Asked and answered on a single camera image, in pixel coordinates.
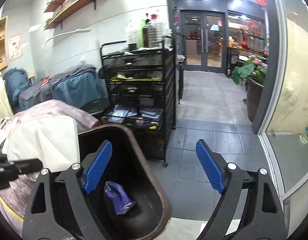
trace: glass door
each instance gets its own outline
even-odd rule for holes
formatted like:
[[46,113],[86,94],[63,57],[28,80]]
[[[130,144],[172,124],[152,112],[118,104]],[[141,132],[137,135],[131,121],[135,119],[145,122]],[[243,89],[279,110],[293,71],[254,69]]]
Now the glass door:
[[182,13],[185,70],[225,73],[224,16],[205,11]]

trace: brown planter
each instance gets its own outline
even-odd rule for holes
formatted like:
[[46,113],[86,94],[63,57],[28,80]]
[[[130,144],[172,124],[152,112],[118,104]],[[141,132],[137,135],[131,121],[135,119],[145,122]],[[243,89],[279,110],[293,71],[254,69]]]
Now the brown planter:
[[247,115],[251,122],[253,122],[256,111],[258,110],[259,102],[261,99],[263,85],[259,84],[258,82],[254,81],[251,78],[248,78],[248,85],[247,85]]

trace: blue gripper pad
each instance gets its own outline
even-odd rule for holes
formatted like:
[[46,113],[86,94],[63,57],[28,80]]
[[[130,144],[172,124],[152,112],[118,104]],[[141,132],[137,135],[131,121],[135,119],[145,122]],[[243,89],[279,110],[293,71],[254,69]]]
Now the blue gripper pad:
[[201,141],[196,143],[196,155],[212,185],[212,188],[222,194],[225,190],[223,174]]
[[109,159],[112,156],[112,150],[112,144],[109,141],[97,150],[98,155],[85,174],[85,184],[83,190],[86,194],[89,194],[91,191],[96,189]]

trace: metal screw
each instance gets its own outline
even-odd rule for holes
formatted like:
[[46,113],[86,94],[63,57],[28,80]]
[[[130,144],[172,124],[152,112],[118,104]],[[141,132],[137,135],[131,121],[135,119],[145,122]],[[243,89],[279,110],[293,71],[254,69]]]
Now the metal screw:
[[262,168],[262,169],[260,169],[260,173],[263,174],[263,175],[265,175],[265,174],[267,174],[267,170],[264,169],[264,168]]
[[74,164],[72,165],[72,169],[73,169],[73,170],[78,170],[80,167],[81,167],[81,165],[80,165],[79,163],[74,163]]
[[48,170],[47,169],[42,169],[40,173],[41,173],[41,175],[46,175],[48,173]]
[[229,164],[227,164],[227,166],[228,166],[228,168],[230,170],[235,170],[236,169],[236,165],[234,163],[229,163]]

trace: poster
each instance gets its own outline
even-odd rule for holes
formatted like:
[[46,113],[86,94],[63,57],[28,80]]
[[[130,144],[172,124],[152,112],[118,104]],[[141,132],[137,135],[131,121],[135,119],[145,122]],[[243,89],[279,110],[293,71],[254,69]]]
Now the poster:
[[22,56],[20,34],[8,39],[8,52],[10,61]]

